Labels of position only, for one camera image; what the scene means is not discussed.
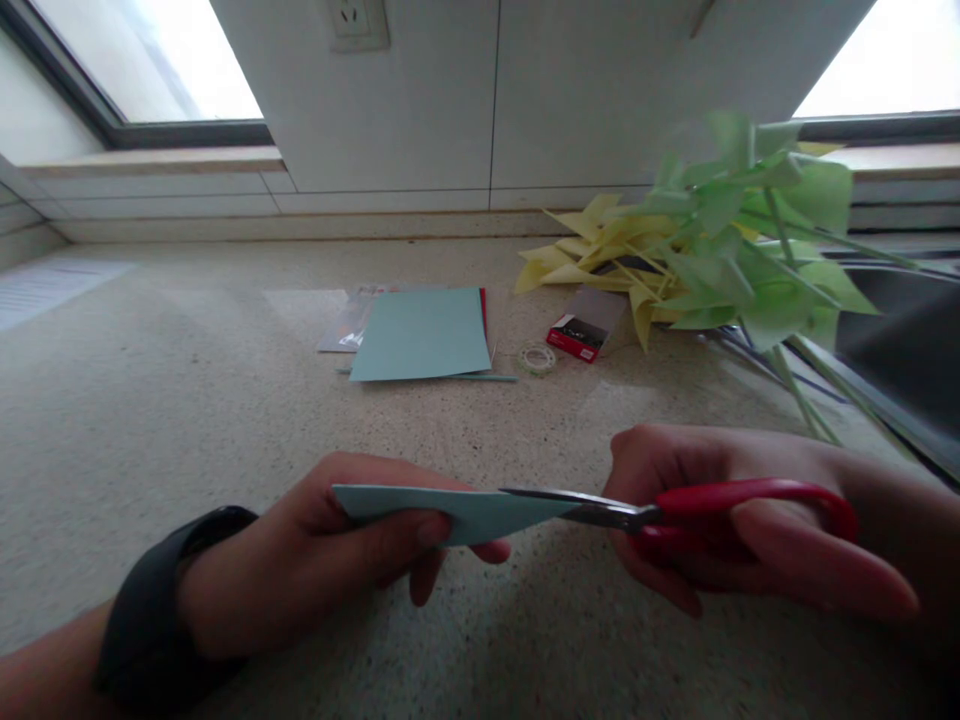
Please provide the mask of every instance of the wall socket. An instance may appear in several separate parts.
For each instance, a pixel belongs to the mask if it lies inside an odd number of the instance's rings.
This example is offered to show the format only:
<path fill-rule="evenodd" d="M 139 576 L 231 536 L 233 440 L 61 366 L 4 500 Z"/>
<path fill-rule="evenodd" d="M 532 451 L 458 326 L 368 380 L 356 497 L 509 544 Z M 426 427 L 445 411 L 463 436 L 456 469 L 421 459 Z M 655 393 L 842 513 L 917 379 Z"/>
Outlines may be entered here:
<path fill-rule="evenodd" d="M 370 52 L 390 47 L 383 0 L 326 0 L 333 23 L 334 52 Z"/>

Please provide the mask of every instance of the clear tape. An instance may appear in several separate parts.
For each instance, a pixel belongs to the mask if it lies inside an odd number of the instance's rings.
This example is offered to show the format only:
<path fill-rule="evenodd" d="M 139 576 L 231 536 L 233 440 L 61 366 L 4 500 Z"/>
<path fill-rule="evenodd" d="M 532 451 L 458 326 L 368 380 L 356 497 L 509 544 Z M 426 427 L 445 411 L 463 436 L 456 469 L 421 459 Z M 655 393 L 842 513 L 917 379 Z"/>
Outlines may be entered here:
<path fill-rule="evenodd" d="M 517 353 L 517 364 L 525 372 L 536 377 L 543 377 L 553 372 L 557 366 L 557 355 L 542 342 L 528 342 Z"/>

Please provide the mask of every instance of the red scissors handle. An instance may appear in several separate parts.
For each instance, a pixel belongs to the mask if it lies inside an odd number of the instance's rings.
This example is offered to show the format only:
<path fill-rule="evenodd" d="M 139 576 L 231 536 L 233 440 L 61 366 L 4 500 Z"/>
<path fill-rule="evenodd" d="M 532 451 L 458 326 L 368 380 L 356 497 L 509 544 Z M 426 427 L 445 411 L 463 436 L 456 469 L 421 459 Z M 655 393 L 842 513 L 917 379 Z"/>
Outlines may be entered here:
<path fill-rule="evenodd" d="M 665 567 L 676 555 L 696 553 L 729 562 L 756 562 L 730 521 L 730 510 L 756 498 L 804 502 L 822 511 L 827 532 L 856 541 L 857 517 L 839 495 L 810 483 L 761 478 L 668 490 L 656 499 L 662 524 L 643 528 L 632 536 L 632 544 L 642 558 Z"/>

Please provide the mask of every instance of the sink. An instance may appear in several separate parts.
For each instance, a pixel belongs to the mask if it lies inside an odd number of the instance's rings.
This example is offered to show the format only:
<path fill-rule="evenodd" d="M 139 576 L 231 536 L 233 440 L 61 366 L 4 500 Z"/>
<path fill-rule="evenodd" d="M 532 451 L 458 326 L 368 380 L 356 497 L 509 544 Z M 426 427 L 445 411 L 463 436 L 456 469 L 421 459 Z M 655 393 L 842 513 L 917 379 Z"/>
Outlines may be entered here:
<path fill-rule="evenodd" d="M 831 366 L 931 469 L 960 479 L 960 277 L 844 266 L 882 315 L 842 313 Z"/>

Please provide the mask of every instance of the blue cardstock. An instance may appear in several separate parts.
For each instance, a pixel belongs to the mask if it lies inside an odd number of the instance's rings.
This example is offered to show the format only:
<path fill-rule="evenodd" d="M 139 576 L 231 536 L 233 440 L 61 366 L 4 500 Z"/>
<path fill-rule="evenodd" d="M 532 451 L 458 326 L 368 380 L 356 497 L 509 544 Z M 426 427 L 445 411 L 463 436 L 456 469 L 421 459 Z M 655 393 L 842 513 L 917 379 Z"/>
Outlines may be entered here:
<path fill-rule="evenodd" d="M 350 380 L 412 380 L 490 369 L 480 288 L 384 293 Z"/>
<path fill-rule="evenodd" d="M 361 523 L 398 510 L 439 510 L 453 521 L 453 530 L 444 547 L 490 542 L 555 518 L 579 505 L 502 492 L 456 492 L 386 485 L 334 485 L 333 492 L 347 515 Z"/>

